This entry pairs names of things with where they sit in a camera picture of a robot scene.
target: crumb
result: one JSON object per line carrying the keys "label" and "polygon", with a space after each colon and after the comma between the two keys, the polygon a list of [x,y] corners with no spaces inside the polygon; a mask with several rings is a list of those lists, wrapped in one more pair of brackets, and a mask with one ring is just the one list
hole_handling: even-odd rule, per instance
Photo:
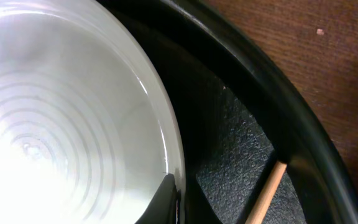
{"label": "crumb", "polygon": [[317,35],[324,35],[324,30],[322,30],[322,29],[317,29],[316,34],[317,34]]}

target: chopstick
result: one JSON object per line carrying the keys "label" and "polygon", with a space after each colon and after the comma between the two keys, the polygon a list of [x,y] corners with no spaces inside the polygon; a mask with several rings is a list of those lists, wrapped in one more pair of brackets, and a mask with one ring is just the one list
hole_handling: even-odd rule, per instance
{"label": "chopstick", "polygon": [[261,224],[265,218],[267,209],[272,202],[274,193],[284,175],[287,165],[277,161],[270,173],[266,184],[264,185],[251,213],[248,216],[246,224]]}

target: textured black surface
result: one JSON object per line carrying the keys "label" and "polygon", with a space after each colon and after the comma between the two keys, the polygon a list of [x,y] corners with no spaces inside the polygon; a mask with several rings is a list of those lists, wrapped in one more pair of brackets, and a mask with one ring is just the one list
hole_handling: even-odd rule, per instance
{"label": "textured black surface", "polygon": [[[146,51],[167,89],[185,150],[188,190],[197,188],[196,177],[223,223],[244,223],[276,160],[262,128],[194,56],[156,30],[114,14]],[[264,223],[304,222],[285,174]]]}

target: white bowl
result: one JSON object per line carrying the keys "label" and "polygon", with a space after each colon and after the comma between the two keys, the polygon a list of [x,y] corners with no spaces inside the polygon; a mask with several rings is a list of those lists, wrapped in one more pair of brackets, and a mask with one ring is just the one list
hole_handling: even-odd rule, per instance
{"label": "white bowl", "polygon": [[0,0],[0,223],[134,223],[166,173],[172,106],[144,51],[91,0]]}

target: wooden table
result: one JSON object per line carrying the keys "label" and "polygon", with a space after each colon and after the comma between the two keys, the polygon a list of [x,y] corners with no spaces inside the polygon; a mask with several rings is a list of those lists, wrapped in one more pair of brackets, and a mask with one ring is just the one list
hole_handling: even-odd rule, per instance
{"label": "wooden table", "polygon": [[358,0],[205,0],[253,39],[306,99],[358,192]]}

